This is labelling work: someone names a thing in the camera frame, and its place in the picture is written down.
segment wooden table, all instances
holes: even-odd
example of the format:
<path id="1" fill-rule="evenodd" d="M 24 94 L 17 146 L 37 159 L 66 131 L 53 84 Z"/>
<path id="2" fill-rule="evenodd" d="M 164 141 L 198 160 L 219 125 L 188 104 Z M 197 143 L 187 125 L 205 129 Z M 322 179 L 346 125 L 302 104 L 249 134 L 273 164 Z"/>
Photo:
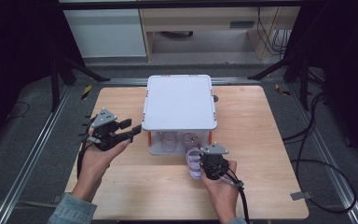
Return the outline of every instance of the wooden table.
<path id="1" fill-rule="evenodd" d="M 93 115 L 102 107 L 141 124 L 146 87 L 102 89 Z M 213 86 L 217 128 L 213 140 L 227 148 L 228 160 L 238 162 L 237 176 L 244 182 L 250 219 L 302 219 L 309 214 L 266 95 L 258 86 Z M 76 184 L 76 166 L 66 192 Z M 185 156 L 152 156 L 147 132 L 111 164 L 94 203 L 95 219 L 162 220 L 216 219 L 206 188 L 191 178 Z M 237 215 L 243 216 L 241 197 Z"/>

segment light blue sleeve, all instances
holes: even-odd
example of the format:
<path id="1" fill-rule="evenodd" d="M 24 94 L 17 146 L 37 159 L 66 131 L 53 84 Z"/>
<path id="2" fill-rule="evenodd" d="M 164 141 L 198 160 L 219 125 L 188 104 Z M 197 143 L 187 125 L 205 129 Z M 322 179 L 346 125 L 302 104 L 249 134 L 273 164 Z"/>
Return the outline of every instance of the light blue sleeve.
<path id="1" fill-rule="evenodd" d="M 246 224 L 246 222 L 243 217 L 236 217 L 231 219 L 227 224 Z"/>
<path id="2" fill-rule="evenodd" d="M 83 224 L 91 223 L 97 205 L 84 202 L 71 194 L 65 193 L 56 210 L 48 220 L 48 224 Z"/>

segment hand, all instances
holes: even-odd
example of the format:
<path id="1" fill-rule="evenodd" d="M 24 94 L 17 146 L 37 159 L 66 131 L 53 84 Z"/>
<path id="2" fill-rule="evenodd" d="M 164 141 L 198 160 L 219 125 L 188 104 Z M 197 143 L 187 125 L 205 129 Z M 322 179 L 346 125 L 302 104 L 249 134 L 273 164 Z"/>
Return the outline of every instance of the hand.
<path id="1" fill-rule="evenodd" d="M 228 167 L 235 173 L 237 163 L 235 161 L 228 161 Z M 238 190 L 224 180 L 208 179 L 203 169 L 201 169 L 201 182 L 208 190 L 213 209 L 220 222 L 225 224 L 235 218 L 237 216 Z"/>
<path id="2" fill-rule="evenodd" d="M 84 153 L 80 176 L 72 190 L 72 196 L 91 203 L 110 162 L 124 151 L 129 143 L 130 140 L 123 141 L 107 151 L 101 151 L 94 145 L 89 146 Z"/>

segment white box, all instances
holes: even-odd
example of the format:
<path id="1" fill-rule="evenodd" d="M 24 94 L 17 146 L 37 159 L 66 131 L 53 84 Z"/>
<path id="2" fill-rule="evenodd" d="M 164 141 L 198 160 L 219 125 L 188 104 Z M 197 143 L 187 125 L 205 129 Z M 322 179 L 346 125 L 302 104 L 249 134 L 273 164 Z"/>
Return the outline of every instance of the white box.
<path id="1" fill-rule="evenodd" d="M 202 147 L 210 145 L 216 126 L 209 76 L 171 75 L 148 79 L 142 128 L 148 132 L 152 155 L 185 155 L 182 146 L 185 133 L 194 133 Z"/>

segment cable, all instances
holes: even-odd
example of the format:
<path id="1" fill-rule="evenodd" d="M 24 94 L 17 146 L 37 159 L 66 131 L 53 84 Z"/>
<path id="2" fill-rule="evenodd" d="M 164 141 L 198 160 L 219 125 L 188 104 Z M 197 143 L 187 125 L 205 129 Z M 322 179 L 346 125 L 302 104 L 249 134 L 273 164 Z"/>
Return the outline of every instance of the cable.
<path id="1" fill-rule="evenodd" d="M 312 102 L 311 102 L 311 116 L 310 116 L 310 124 L 309 126 L 302 132 L 304 134 L 304 138 L 301 140 L 301 146 L 300 146 L 300 150 L 298 152 L 298 155 L 297 155 L 297 159 L 296 160 L 291 160 L 291 162 L 295 162 L 296 163 L 296 179 L 298 181 L 298 185 L 300 186 L 300 189 L 301 191 L 304 191 L 301 184 L 300 184 L 300 181 L 299 181 L 299 164 L 301 161 L 303 162 L 314 162 L 314 163 L 320 163 L 320 164 L 323 164 L 323 165 L 326 165 L 330 168 L 332 168 L 333 170 L 335 170 L 336 172 L 338 172 L 340 175 L 342 175 L 345 180 L 347 181 L 348 185 L 350 186 L 351 188 L 351 191 L 353 193 L 353 202 L 351 203 L 351 205 L 348 207 L 348 208 L 345 208 L 343 210 L 333 210 L 333 209 L 329 209 L 329 208 L 326 208 L 326 207 L 323 207 L 321 206 L 320 204 L 316 203 L 314 200 L 312 199 L 308 199 L 311 203 L 313 203 L 314 205 L 316 205 L 317 207 L 323 209 L 324 211 L 326 212 L 329 212 L 329 213 L 333 213 L 333 214 L 342 214 L 342 213 L 347 213 L 349 212 L 355 205 L 356 205 L 356 202 L 357 202 L 357 195 L 356 195 L 356 191 L 355 191 L 355 188 L 353 187 L 352 183 L 350 182 L 350 180 L 347 178 L 347 176 L 345 174 L 343 174 L 340 170 L 338 170 L 337 167 L 331 165 L 331 164 L 328 164 L 326 162 L 323 162 L 323 161 L 316 161 L 316 160 L 305 160 L 305 159 L 301 159 L 301 154 L 302 154 L 302 151 L 304 149 L 304 144 L 305 144 L 305 141 L 307 139 L 307 137 L 309 136 L 308 133 L 310 131 L 310 127 L 315 123 L 315 110 L 316 110 L 316 105 L 320 102 L 320 97 L 324 96 L 324 93 L 321 92 L 319 93 L 318 95 L 316 95 L 313 99 L 312 99 Z"/>
<path id="2" fill-rule="evenodd" d="M 315 104 L 315 99 L 318 99 L 319 101 L 319 97 L 321 97 L 322 95 L 324 95 L 323 92 L 319 93 L 318 95 L 315 96 L 315 98 L 313 98 L 312 100 L 312 103 L 311 103 L 311 110 L 312 110 L 312 106 Z M 290 139 L 293 139 L 293 138 L 297 138 L 299 137 L 300 135 L 304 134 L 305 132 L 308 132 L 310 130 L 310 127 L 312 126 L 313 122 L 315 121 L 315 117 L 313 116 L 314 114 L 314 111 L 312 112 L 311 111 L 311 119 L 310 119 L 310 123 L 309 125 L 307 126 L 307 128 L 305 128 L 303 131 L 299 132 L 299 133 L 296 133 L 292 136 L 289 136 L 289 137 L 284 137 L 282 140 L 283 142 L 287 141 L 287 140 L 290 140 Z"/>
<path id="3" fill-rule="evenodd" d="M 25 112 L 23 112 L 23 113 L 20 114 L 20 115 L 17 115 L 17 116 L 14 116 L 14 117 L 10 117 L 10 115 L 9 115 L 9 116 L 7 117 L 7 120 L 20 118 L 20 117 L 24 116 L 24 115 L 28 112 L 28 110 L 30 110 L 30 105 L 29 105 L 28 103 L 25 103 L 25 102 L 23 102 L 23 101 L 18 101 L 15 105 L 17 105 L 17 104 L 27 105 L 27 109 L 25 110 Z"/>
<path id="4" fill-rule="evenodd" d="M 308 132 L 310 131 L 310 127 L 312 126 L 312 124 L 315 121 L 315 110 L 316 110 L 316 105 L 319 103 L 319 98 L 322 97 L 324 95 L 324 92 L 321 92 L 319 94 L 317 94 L 313 99 L 312 102 L 310 104 L 310 124 L 308 125 L 308 127 L 305 129 L 304 132 L 304 138 L 301 142 L 301 146 L 300 146 L 300 150 L 298 151 L 298 156 L 297 156 L 297 160 L 298 162 L 296 163 L 296 178 L 298 180 L 298 169 L 299 169 L 299 161 L 301 159 L 301 154 L 302 151 L 304 149 L 304 144 L 305 144 L 305 140 L 307 138 Z"/>
<path id="5" fill-rule="evenodd" d="M 231 179 L 231 181 L 234 183 L 234 188 L 237 188 L 238 192 L 240 193 L 241 199 L 242 199 L 242 206 L 243 206 L 243 214 L 244 214 L 244 219 L 245 222 L 247 224 L 250 224 L 250 219 L 249 219 L 249 212 L 248 212 L 248 203 L 246 202 L 246 197 L 245 197 L 245 192 L 243 191 L 243 182 L 240 181 L 238 179 L 238 177 L 235 175 L 235 173 L 228 168 L 228 170 L 223 170 L 222 168 L 220 168 L 219 166 L 216 166 L 213 162 L 207 161 L 209 164 L 211 164 L 216 170 L 217 172 L 215 172 L 216 174 L 219 173 L 223 173 L 221 176 L 228 176 L 228 178 Z"/>
<path id="6" fill-rule="evenodd" d="M 88 136 L 89 136 L 89 129 L 91 127 L 91 124 L 92 122 L 94 122 L 94 120 L 96 119 L 97 117 L 94 117 L 92 119 L 89 120 L 89 123 L 87 124 L 87 128 L 86 128 L 86 131 L 84 133 L 85 137 L 83 138 L 83 141 L 82 141 L 82 144 L 81 144 L 81 149 L 77 155 L 77 179 L 79 178 L 80 176 L 80 171 L 81 171 L 81 166 L 82 166 L 82 162 L 83 162 L 83 157 L 84 157 L 84 153 L 86 152 L 86 149 L 89 148 L 90 146 L 94 145 L 94 143 L 91 143 L 89 144 L 87 147 L 86 147 L 86 143 L 87 143 L 87 139 L 88 139 Z"/>
<path id="7" fill-rule="evenodd" d="M 337 167 L 329 164 L 329 163 L 326 163 L 326 162 L 323 162 L 323 161 L 316 161 L 316 160 L 305 160 L 305 159 L 302 159 L 302 160 L 291 160 L 290 162 L 313 162 L 313 163 L 319 163 L 319 164 L 322 164 L 322 165 L 326 165 L 328 167 L 330 167 L 331 169 L 333 169 L 334 171 L 336 171 L 337 173 L 339 173 L 340 175 L 342 175 L 342 177 L 344 177 L 344 179 L 347 181 L 348 185 L 350 186 L 350 189 L 352 191 L 352 194 L 353 194 L 353 201 L 351 203 L 351 205 L 343 210 L 333 210 L 333 209 L 329 209 L 329 208 L 326 208 L 326 207 L 323 207 L 321 206 L 320 204 L 316 203 L 314 200 L 312 199 L 308 199 L 308 201 L 310 201 L 311 203 L 313 203 L 314 205 L 316 205 L 317 207 L 323 209 L 324 211 L 326 212 L 329 212 L 329 213 L 334 213 L 334 214 L 342 214 L 342 213 L 347 213 L 349 211 L 351 211 L 351 209 L 356 205 L 357 203 L 357 193 L 356 193 L 356 190 L 353 186 L 353 184 L 351 183 L 351 181 L 348 179 L 348 177 L 342 173 L 340 170 L 338 170 Z"/>
<path id="8" fill-rule="evenodd" d="M 261 27 L 263 28 L 265 35 L 266 35 L 267 37 L 269 37 L 269 36 L 267 35 L 266 30 L 264 29 L 263 23 L 262 23 L 261 20 L 260 20 L 260 7 L 257 8 L 257 33 L 258 33 L 258 36 L 260 37 L 261 41 L 263 41 L 264 46 L 266 47 L 266 49 L 267 49 L 267 51 L 268 51 L 269 54 L 271 54 L 271 55 L 279 55 L 279 54 L 277 54 L 277 53 L 271 53 L 271 51 L 269 51 L 269 46 L 267 45 L 267 42 L 269 43 L 269 41 L 268 41 L 268 39 L 267 39 L 267 42 L 264 41 L 263 37 L 261 36 L 261 34 L 260 34 L 260 32 L 259 32 L 259 25 L 261 25 Z"/>
<path id="9" fill-rule="evenodd" d="M 312 130 L 310 130 L 310 132 L 308 132 L 308 135 L 305 137 L 306 139 L 313 133 L 313 130 L 315 130 L 315 125 L 312 126 Z M 301 142 L 303 139 L 299 139 L 299 140 L 296 140 L 296 141 L 293 141 L 293 142 L 288 142 L 288 143 L 283 143 L 284 145 L 290 145 L 290 144 L 294 144 L 294 143 L 297 143 L 297 142 Z"/>
<path id="10" fill-rule="evenodd" d="M 267 37 L 267 41 L 264 40 L 264 38 L 261 36 L 260 34 L 260 30 L 259 30 L 259 26 L 261 26 L 261 28 L 263 29 L 263 32 L 264 34 L 266 35 Z M 287 31 L 284 31 L 283 32 L 283 38 L 282 38 L 282 43 L 281 45 L 277 45 L 275 42 L 276 42 L 276 39 L 278 39 L 278 35 L 279 35 L 279 31 L 275 31 L 275 34 L 274 34 L 274 37 L 273 37 L 273 41 L 272 41 L 272 44 L 269 42 L 269 35 L 267 34 L 267 31 L 263 25 L 263 22 L 261 21 L 260 19 L 260 7 L 257 8 L 257 33 L 258 33 L 258 36 L 260 37 L 261 41 L 263 42 L 264 46 L 266 47 L 267 51 L 269 54 L 271 55 L 279 55 L 280 57 L 282 57 L 282 55 L 285 53 L 286 51 L 286 47 L 283 46 L 283 42 L 284 42 L 284 39 L 286 37 L 286 45 L 287 45 Z M 273 53 L 269 50 L 269 47 L 275 51 L 275 52 L 278 52 L 278 53 Z"/>

